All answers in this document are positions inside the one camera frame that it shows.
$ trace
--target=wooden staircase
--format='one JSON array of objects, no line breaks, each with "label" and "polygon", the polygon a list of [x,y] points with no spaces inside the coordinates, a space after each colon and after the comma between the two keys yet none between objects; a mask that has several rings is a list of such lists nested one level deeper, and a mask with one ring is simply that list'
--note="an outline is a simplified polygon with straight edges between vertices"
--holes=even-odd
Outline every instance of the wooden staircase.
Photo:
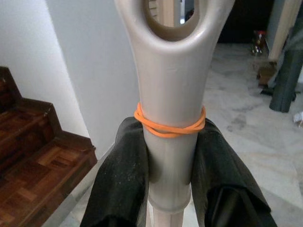
[{"label": "wooden staircase", "polygon": [[38,227],[96,164],[90,139],[62,131],[51,103],[21,96],[0,67],[0,227]]}]

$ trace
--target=marble floor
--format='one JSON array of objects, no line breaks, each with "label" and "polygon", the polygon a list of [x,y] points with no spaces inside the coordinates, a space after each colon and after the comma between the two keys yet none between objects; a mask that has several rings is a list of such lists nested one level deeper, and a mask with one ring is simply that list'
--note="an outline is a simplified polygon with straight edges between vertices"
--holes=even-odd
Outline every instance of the marble floor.
[{"label": "marble floor", "polygon": [[[214,52],[204,105],[207,117],[252,172],[279,227],[303,226],[303,128],[293,115],[303,110],[298,95],[289,113],[269,109],[271,97],[260,95],[256,74],[265,57],[253,57],[249,45],[219,44]],[[78,227],[98,167],[80,183],[44,227]],[[191,201],[185,227],[197,227]]]}]

